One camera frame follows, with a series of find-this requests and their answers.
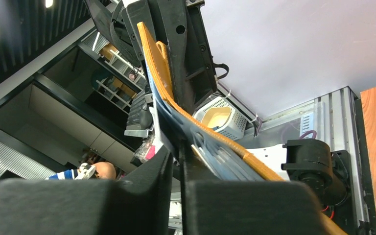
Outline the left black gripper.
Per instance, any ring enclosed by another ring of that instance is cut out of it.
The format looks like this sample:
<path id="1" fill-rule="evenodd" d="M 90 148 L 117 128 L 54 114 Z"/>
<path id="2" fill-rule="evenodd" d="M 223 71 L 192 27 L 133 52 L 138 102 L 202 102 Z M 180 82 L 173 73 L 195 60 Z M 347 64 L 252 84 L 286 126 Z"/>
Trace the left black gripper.
<path id="1" fill-rule="evenodd" d="M 203 0 L 126 0 L 119 1 L 110 12 L 98 0 L 84 1 L 98 32 L 134 66 L 140 60 L 133 48 L 135 38 L 128 29 L 145 23 L 155 41 L 166 45 L 173 95 L 189 114 L 212 92 L 216 91 L 213 67 L 201 6 Z M 121 11 L 130 20 L 126 28 Z"/>

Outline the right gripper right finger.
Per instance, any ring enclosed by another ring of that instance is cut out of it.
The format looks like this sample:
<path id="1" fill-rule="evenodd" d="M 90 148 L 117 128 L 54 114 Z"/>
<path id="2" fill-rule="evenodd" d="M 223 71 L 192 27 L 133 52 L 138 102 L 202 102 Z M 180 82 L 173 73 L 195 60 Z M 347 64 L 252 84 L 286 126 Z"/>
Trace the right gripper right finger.
<path id="1" fill-rule="evenodd" d="M 319 203 L 295 182 L 223 181 L 183 143 L 182 221 L 186 235 L 325 235 Z"/>

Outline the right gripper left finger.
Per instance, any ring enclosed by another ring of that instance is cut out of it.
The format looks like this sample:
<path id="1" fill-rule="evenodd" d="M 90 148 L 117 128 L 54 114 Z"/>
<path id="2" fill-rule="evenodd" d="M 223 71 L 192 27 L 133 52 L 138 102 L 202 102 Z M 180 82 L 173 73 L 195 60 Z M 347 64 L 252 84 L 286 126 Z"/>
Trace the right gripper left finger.
<path id="1" fill-rule="evenodd" d="M 0 182 L 0 235 L 165 235 L 172 182 L 171 153 L 119 181 Z"/>

